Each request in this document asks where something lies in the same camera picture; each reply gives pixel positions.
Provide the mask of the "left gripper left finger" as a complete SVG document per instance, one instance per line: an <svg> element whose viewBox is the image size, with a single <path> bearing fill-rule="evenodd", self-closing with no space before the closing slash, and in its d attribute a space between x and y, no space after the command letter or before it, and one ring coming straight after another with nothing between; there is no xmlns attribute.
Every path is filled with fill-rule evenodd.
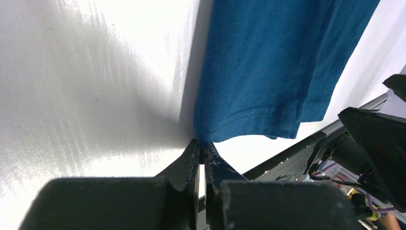
<svg viewBox="0 0 406 230"><path fill-rule="evenodd" d="M194 230L198 142L153 177L59 178L31 204L22 230Z"/></svg>

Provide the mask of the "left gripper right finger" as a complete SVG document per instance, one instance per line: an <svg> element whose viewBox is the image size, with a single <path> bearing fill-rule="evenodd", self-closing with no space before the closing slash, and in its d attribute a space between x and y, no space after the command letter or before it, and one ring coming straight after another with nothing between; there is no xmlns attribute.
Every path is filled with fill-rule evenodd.
<svg viewBox="0 0 406 230"><path fill-rule="evenodd" d="M213 144L204 149L205 212L212 230L356 230L349 199L326 183L250 181Z"/></svg>

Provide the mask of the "blue printed t-shirt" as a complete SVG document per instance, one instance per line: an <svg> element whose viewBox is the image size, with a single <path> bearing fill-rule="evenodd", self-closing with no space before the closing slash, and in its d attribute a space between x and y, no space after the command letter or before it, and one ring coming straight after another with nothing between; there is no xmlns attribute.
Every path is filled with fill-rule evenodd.
<svg viewBox="0 0 406 230"><path fill-rule="evenodd" d="M194 107L206 145L321 121L377 0L215 0Z"/></svg>

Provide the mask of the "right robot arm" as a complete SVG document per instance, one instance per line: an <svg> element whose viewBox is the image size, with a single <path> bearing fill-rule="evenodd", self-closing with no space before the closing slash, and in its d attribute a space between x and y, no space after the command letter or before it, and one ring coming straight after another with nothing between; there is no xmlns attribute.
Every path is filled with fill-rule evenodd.
<svg viewBox="0 0 406 230"><path fill-rule="evenodd" d="M296 175L337 181L363 193L376 212L406 219L406 77L384 81L386 92L312 134L298 154Z"/></svg>

